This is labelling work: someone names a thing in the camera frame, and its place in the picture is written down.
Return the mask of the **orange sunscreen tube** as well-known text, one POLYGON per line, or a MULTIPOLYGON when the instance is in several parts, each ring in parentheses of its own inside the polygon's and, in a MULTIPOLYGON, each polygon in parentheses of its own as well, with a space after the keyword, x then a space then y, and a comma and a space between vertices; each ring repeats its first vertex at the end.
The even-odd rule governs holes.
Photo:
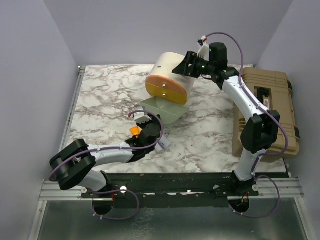
POLYGON ((130 132, 133 137, 138 138, 138 136, 141 133, 141 129, 138 126, 134 126, 134 127, 130 128, 130 132))

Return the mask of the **white blue tube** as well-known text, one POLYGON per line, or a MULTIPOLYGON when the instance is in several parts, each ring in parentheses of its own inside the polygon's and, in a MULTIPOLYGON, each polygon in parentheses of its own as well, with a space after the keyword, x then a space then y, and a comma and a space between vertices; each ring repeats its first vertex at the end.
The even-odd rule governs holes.
POLYGON ((166 138, 162 138, 160 141, 159 141, 159 144, 161 145, 161 147, 165 150, 169 149, 170 146, 172 145, 172 143, 166 138))

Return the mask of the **cream round drawer organizer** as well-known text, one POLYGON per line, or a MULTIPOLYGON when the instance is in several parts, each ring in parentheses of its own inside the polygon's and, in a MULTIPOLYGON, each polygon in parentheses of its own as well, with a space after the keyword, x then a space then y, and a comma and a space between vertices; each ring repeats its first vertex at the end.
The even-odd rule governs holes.
POLYGON ((160 75, 178 82, 186 90, 187 97, 189 99, 190 92, 193 89, 196 79, 189 76, 182 76, 172 73, 172 70, 177 67, 184 58, 185 57, 183 55, 178 53, 165 52, 159 57, 148 76, 160 75))

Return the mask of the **yellow drawer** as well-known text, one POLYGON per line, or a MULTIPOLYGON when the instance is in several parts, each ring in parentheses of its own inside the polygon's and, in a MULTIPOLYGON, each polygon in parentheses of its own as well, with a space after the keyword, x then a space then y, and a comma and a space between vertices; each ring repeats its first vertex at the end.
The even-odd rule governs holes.
POLYGON ((170 102, 185 105, 188 101, 187 92, 183 87, 167 85, 167 88, 147 83, 146 91, 153 97, 159 97, 170 102))

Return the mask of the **grey bottom drawer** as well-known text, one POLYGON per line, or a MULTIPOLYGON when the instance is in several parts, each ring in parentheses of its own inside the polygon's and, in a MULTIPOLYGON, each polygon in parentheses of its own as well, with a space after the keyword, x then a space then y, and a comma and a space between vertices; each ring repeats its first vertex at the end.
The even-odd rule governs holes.
POLYGON ((147 111, 152 112, 155 115, 160 115, 164 125, 174 124, 189 110, 184 105, 160 97, 151 97, 143 100, 140 102, 140 105, 147 111))

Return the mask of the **lavender white bottle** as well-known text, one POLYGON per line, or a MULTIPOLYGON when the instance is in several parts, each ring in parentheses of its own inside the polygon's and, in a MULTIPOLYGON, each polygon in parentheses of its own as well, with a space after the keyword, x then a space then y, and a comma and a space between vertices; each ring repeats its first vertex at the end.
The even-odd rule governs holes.
POLYGON ((157 144, 156 146, 155 146, 155 149, 154 149, 157 153, 160 153, 160 152, 162 152, 163 151, 163 148, 159 145, 159 144, 157 144))

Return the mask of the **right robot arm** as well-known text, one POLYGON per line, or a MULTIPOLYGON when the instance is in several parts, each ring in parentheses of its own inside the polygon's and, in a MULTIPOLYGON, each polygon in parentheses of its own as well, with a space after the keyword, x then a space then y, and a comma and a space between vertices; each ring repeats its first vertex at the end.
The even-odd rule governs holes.
POLYGON ((228 66, 224 43, 211 43, 208 53, 209 59, 205 60, 197 53, 188 51, 172 73, 195 79, 202 75, 210 76, 211 81, 233 100, 244 116, 245 127, 240 135, 243 151, 234 170, 237 179, 229 184, 230 191, 240 196, 247 191, 246 181, 254 177, 259 160, 277 140, 280 114, 262 105, 244 84, 240 73, 228 66))

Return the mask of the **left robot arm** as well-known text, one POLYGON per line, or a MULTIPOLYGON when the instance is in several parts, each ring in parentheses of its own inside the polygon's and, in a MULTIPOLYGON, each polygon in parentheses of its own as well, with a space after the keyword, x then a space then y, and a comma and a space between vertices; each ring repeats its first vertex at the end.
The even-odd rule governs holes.
POLYGON ((135 110, 129 116, 137 113, 144 113, 150 118, 144 123, 136 123, 141 128, 139 134, 111 145, 87 144, 82 138, 73 141, 49 161, 49 180, 57 182, 61 190, 81 186, 93 190, 101 198, 106 197, 111 190, 107 175, 93 168, 113 163, 137 162, 153 152, 164 135, 164 125, 159 114, 135 110))

